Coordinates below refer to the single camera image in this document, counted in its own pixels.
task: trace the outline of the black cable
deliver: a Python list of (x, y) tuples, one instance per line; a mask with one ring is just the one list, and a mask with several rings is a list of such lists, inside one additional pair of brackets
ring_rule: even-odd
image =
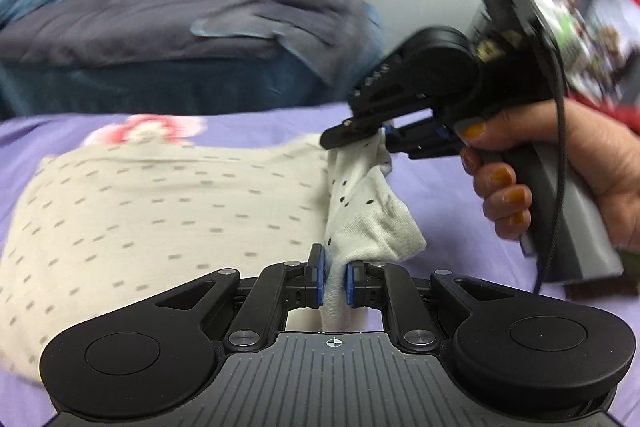
[(556, 183), (556, 204), (551, 219), (551, 236), (549, 237), (549, 245), (546, 250), (546, 257), (538, 261), (538, 274), (536, 277), (536, 285), (533, 293), (540, 293), (542, 283), (548, 275), (551, 263), (553, 262), (558, 247), (558, 236), (562, 224), (562, 206), (564, 205), (564, 188), (566, 185), (566, 115), (564, 112), (564, 86), (566, 85), (566, 76), (561, 66), (561, 59), (555, 53), (553, 57), (553, 69), (551, 81), (551, 89), (553, 91), (554, 100), (556, 102), (556, 114), (558, 115), (558, 180)]

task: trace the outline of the human hand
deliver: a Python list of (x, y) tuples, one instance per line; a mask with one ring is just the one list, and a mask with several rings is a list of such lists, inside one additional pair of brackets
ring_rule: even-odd
[[(573, 100), (565, 100), (569, 162), (590, 186), (609, 238), (640, 251), (640, 139), (629, 129)], [(515, 107), (463, 133), (460, 156), (484, 200), (484, 215), (504, 239), (519, 238), (531, 224), (529, 187), (518, 185), (506, 163), (484, 165), (475, 149), (505, 151), (522, 142), (558, 142), (553, 101)]]

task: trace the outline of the metal screw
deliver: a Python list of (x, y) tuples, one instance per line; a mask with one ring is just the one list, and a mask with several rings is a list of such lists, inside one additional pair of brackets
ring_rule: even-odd
[(404, 334), (404, 339), (412, 346), (431, 346), (436, 341), (436, 336), (428, 330), (411, 330)]
[(238, 347), (253, 346), (259, 340), (260, 335), (252, 330), (239, 330), (229, 335), (229, 342)]

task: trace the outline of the pink flower print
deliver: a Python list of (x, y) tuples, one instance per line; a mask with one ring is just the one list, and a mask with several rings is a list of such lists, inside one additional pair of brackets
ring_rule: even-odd
[(205, 119), (199, 116), (136, 114), (123, 124), (106, 125), (92, 132), (82, 145), (150, 142), (189, 145), (185, 138), (197, 136), (206, 128)]

